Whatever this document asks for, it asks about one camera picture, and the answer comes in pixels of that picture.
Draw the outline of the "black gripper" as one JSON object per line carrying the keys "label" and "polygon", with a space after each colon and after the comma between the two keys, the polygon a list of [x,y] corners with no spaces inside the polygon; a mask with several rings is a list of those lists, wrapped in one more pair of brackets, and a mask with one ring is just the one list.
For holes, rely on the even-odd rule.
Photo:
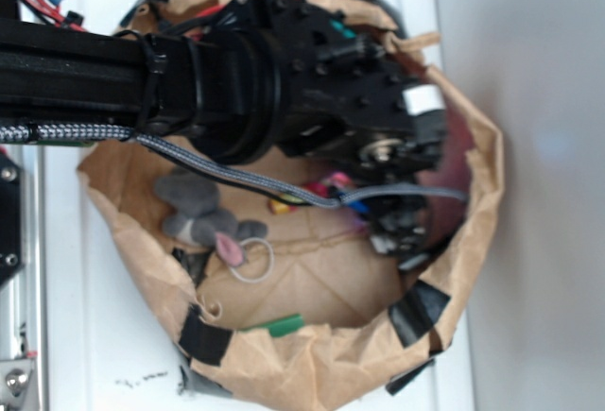
{"label": "black gripper", "polygon": [[285,14],[285,39],[292,104],[283,152],[335,163],[344,176],[329,178],[328,197],[359,215],[378,253],[402,269],[421,265],[433,252],[422,220],[427,199],[443,192],[415,175],[441,159],[441,92],[402,70],[368,33],[306,1]]}

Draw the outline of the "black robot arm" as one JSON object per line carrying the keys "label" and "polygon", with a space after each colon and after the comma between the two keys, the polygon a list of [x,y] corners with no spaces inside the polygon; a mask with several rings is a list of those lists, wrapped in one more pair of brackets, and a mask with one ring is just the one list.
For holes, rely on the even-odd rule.
{"label": "black robot arm", "polygon": [[436,86],[309,0],[231,0],[154,34],[1,24],[3,143],[132,140],[284,203],[349,206],[404,267],[428,254],[434,191],[414,176],[446,133]]}

